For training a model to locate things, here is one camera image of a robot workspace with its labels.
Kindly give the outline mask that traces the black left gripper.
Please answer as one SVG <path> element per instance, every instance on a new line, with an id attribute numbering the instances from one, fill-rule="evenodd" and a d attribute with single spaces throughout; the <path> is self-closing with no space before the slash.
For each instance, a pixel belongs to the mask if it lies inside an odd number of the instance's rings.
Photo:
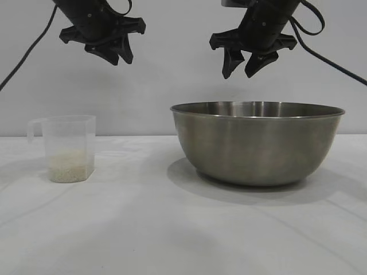
<path id="1" fill-rule="evenodd" d="M 117 66 L 119 56 L 132 64 L 134 55 L 128 34 L 144 34 L 146 24 L 142 18 L 131 18 L 127 13 L 115 11 L 107 1 L 54 1 L 72 23 L 59 35 L 64 43 L 70 41 L 86 44 L 84 50 Z"/>

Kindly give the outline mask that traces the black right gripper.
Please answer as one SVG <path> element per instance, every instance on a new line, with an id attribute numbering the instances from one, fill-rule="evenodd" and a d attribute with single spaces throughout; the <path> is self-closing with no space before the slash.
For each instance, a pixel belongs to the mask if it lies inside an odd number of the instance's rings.
<path id="1" fill-rule="evenodd" d="M 247 77 L 252 77 L 279 58 L 277 50 L 292 50 L 297 45 L 294 36 L 282 34 L 297 1 L 222 1 L 221 4 L 246 9 L 237 28 L 213 33 L 209 40 L 213 50 L 224 48 L 224 78 L 229 78 L 245 60 L 241 50 L 252 53 L 244 70 Z"/>

